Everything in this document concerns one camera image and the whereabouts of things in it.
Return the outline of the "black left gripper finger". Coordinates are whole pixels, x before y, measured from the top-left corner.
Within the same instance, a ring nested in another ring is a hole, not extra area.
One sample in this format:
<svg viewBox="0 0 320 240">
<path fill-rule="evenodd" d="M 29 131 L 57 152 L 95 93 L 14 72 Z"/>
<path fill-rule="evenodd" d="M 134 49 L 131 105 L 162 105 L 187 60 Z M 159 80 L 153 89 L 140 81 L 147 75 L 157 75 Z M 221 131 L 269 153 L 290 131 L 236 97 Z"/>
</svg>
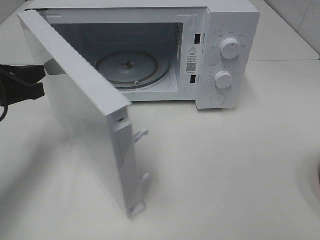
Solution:
<svg viewBox="0 0 320 240">
<path fill-rule="evenodd" d="M 34 87 L 45 76 L 43 65 L 0 65 L 0 76 L 9 85 L 18 85 L 23 87 Z"/>
<path fill-rule="evenodd" d="M 34 87 L 22 85 L 8 85 L 4 82 L 0 84 L 0 106 L 13 105 L 26 100 L 37 100 L 45 96 L 42 83 L 37 83 Z"/>
</svg>

